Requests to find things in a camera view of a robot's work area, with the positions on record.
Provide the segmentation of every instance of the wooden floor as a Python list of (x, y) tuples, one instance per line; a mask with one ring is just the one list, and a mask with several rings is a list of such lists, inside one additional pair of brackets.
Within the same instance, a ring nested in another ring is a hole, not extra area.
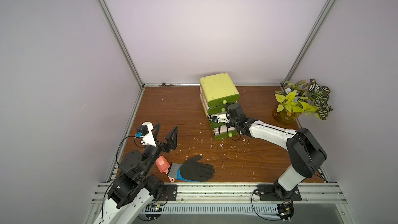
[[(276, 104), (274, 91), (279, 87), (238, 87), (239, 104), (247, 117), (290, 129), (298, 129), (296, 123), (284, 126), (276, 122), (271, 111)], [(214, 140), (199, 99), (199, 87), (147, 87), (134, 120), (130, 135), (143, 122), (161, 123), (158, 140), (178, 126), (177, 149), (162, 153), (169, 163), (183, 163), (186, 159), (202, 154), (199, 162), (208, 163), (216, 170), (210, 182), (267, 182), (273, 183), (291, 164), (286, 150), (270, 142), (242, 136), (240, 140), (230, 138)], [(124, 150), (140, 150), (130, 138)], [(165, 173), (156, 166), (152, 173), (168, 182)], [(323, 182), (313, 176), (305, 182)]]

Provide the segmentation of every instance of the plastic scoop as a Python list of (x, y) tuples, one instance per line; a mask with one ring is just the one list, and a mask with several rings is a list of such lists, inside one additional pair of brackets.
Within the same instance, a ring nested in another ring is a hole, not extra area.
[[(166, 174), (169, 173), (170, 164), (167, 162), (166, 158), (164, 158), (163, 156), (160, 156), (158, 159), (156, 159), (156, 165), (160, 172), (162, 172), (162, 173), (165, 172)], [(174, 182), (174, 178), (169, 177), (169, 179), (172, 183)]]

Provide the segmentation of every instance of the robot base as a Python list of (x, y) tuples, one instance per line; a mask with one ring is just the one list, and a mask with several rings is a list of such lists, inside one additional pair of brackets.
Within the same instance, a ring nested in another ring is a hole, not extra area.
[[(275, 194), (275, 186), (273, 184), (259, 184), (257, 185), (258, 192), (255, 194), (260, 196), (260, 201), (287, 201), (290, 197), (280, 199)], [(301, 201), (299, 188), (296, 186), (291, 190), (292, 201)]]

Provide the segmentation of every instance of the glove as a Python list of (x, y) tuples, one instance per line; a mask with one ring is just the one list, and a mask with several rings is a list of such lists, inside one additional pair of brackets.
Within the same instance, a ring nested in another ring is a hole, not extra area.
[(172, 163), (167, 175), (186, 182), (206, 182), (213, 178), (215, 170), (210, 164), (198, 163), (200, 159), (202, 156), (192, 157), (183, 164)]

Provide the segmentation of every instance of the blue glove cuff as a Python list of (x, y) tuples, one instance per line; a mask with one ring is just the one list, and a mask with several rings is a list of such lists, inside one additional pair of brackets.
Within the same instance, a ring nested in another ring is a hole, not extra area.
[(176, 178), (176, 179), (182, 180), (182, 181), (186, 181), (186, 182), (198, 183), (198, 181), (191, 181), (191, 180), (188, 180), (188, 179), (183, 178), (183, 177), (181, 176), (180, 169), (177, 170), (177, 178)]

